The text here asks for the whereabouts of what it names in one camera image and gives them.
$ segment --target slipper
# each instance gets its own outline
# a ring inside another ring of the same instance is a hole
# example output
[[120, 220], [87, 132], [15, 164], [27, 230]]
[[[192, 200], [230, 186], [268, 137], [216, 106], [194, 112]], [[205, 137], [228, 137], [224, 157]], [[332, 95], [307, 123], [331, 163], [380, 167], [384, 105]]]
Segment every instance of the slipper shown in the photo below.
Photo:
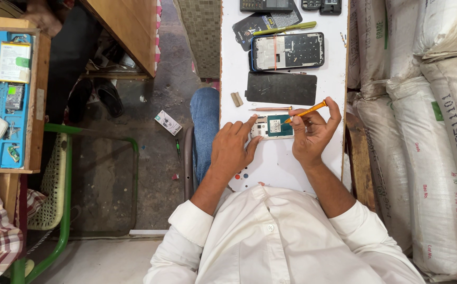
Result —
[[99, 96], [101, 103], [106, 107], [112, 117], [119, 117], [123, 114], [123, 104], [116, 87], [111, 81], [104, 78], [94, 78], [95, 93]]
[[83, 120], [85, 115], [85, 108], [90, 95], [92, 94], [92, 81], [90, 79], [83, 79], [79, 81], [74, 90], [72, 91], [67, 106], [69, 107], [69, 121], [78, 123]]

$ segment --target hand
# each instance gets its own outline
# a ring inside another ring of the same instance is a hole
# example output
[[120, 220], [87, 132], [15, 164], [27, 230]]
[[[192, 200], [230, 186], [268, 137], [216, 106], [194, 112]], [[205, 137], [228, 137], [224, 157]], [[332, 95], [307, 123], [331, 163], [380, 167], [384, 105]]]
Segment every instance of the hand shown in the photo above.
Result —
[[244, 144], [248, 141], [248, 134], [256, 120], [257, 114], [254, 114], [245, 123], [227, 122], [214, 137], [209, 169], [226, 182], [253, 161], [257, 145], [263, 137], [251, 139], [246, 149]]
[[[341, 122], [341, 113], [336, 102], [331, 97], [326, 97], [325, 102], [330, 110], [330, 118], [327, 122], [317, 111], [314, 111], [302, 118], [294, 116], [290, 123], [295, 132], [292, 153], [304, 170], [322, 164], [321, 153]], [[288, 114], [293, 116], [304, 111], [306, 110], [292, 110]]]

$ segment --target concrete floor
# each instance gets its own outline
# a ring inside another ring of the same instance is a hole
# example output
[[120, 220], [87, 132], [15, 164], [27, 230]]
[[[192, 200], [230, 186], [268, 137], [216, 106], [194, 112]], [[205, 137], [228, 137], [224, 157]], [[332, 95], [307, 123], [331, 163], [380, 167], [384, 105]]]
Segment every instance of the concrete floor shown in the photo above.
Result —
[[[192, 72], [192, 58], [172, 0], [162, 0], [159, 29], [161, 56], [156, 77], [121, 79], [118, 93], [124, 114], [111, 118], [100, 103], [88, 105], [81, 127], [111, 131], [136, 139], [140, 147], [137, 223], [135, 229], [168, 229], [167, 219], [183, 200], [182, 163], [176, 137], [154, 118], [164, 110], [184, 128], [192, 126], [190, 99], [206, 87]], [[74, 139], [72, 204], [80, 205], [75, 230], [126, 229], [131, 215], [131, 148], [105, 139]], [[172, 180], [175, 173], [180, 179]]]

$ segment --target green screwdriver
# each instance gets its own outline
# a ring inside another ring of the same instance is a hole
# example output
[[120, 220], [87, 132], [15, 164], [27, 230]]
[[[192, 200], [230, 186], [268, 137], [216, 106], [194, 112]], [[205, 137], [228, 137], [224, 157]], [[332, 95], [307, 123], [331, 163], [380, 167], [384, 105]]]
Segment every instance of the green screwdriver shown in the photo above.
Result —
[[176, 148], [177, 148], [177, 155], [180, 158], [181, 161], [181, 152], [180, 152], [180, 142], [176, 139]]

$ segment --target shirt cuff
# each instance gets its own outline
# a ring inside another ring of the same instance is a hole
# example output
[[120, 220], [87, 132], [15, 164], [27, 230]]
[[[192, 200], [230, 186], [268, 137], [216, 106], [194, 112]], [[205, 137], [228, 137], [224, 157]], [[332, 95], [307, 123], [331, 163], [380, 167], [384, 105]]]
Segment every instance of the shirt cuff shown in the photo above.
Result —
[[377, 214], [358, 201], [348, 211], [329, 221], [351, 251], [381, 243], [388, 237], [388, 231]]
[[187, 200], [174, 210], [169, 217], [169, 223], [189, 241], [204, 247], [213, 219], [213, 216]]

